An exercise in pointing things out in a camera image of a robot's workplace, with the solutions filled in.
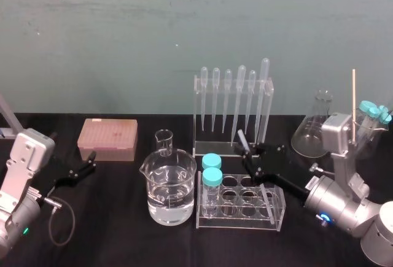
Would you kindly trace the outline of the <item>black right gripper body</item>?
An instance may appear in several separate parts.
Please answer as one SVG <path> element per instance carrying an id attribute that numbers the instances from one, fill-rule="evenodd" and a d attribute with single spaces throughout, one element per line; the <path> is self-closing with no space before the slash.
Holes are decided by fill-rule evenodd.
<path id="1" fill-rule="evenodd" d="M 276 185 L 304 206 L 310 193 L 306 189 L 310 173 L 291 159 L 286 146 L 257 144 L 255 154 L 260 159 L 256 164 L 255 183 Z"/>

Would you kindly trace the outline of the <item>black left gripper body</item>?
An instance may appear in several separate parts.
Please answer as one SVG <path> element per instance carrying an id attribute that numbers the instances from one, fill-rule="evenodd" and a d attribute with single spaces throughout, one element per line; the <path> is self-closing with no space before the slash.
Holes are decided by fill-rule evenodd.
<path id="1" fill-rule="evenodd" d="M 49 162 L 36 174 L 36 189 L 39 191 L 38 200 L 44 200 L 60 187 L 71 186 L 71 166 L 60 157 L 52 155 Z"/>

